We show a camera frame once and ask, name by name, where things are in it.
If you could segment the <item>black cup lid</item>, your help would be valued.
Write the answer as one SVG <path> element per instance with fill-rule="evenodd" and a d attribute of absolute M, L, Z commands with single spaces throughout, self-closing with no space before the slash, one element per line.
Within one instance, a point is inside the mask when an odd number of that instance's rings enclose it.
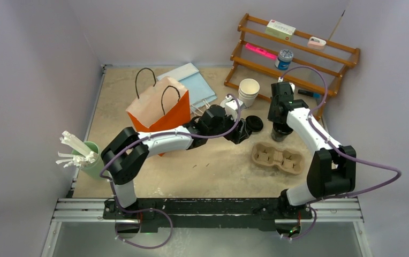
<path fill-rule="evenodd" d="M 264 127 L 262 119 L 256 115 L 247 116 L 245 121 L 247 127 L 254 133 L 260 132 Z"/>

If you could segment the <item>black paper cup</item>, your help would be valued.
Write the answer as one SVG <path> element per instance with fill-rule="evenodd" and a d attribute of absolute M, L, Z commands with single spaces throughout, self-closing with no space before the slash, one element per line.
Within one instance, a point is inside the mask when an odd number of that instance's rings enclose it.
<path fill-rule="evenodd" d="M 271 138 L 276 142 L 283 141 L 288 135 L 293 132 L 287 124 L 273 123 L 271 130 Z"/>

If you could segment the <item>orange paper bag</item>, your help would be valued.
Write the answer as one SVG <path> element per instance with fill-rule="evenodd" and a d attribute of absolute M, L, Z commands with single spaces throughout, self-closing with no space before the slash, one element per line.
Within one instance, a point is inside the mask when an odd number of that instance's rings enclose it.
<path fill-rule="evenodd" d="M 190 92 L 178 80 L 166 76 L 157 80 L 152 69 L 144 67 L 135 77 L 148 70 L 154 83 L 143 92 L 135 86 L 136 98 L 126 108 L 132 124 L 138 132 L 159 132 L 170 130 L 190 121 Z"/>

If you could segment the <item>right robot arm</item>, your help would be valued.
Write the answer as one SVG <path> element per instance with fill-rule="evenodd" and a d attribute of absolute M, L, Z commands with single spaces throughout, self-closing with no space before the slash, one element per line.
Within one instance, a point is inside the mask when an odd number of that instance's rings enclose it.
<path fill-rule="evenodd" d="M 303 100 L 294 99 L 293 84 L 271 84 L 268 120 L 273 123 L 271 136 L 282 141 L 296 132 L 313 154 L 306 181 L 283 190 L 279 213 L 286 218 L 299 211 L 299 206 L 326 196 L 352 192 L 355 189 L 356 163 L 345 158 L 356 156 L 352 146 L 342 146 L 318 123 Z"/>

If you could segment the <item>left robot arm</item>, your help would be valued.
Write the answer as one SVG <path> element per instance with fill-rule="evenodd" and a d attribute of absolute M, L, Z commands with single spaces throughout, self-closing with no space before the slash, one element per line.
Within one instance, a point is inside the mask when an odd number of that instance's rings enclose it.
<path fill-rule="evenodd" d="M 106 178 L 118 201 L 116 212 L 124 219 L 136 215 L 134 179 L 146 159 L 198 148 L 213 138 L 224 137 L 236 145 L 248 139 L 252 132 L 240 113 L 232 116 L 219 105 L 212 105 L 203 115 L 170 130 L 137 132 L 133 127 L 124 128 L 101 152 L 103 170 L 109 173 Z"/>

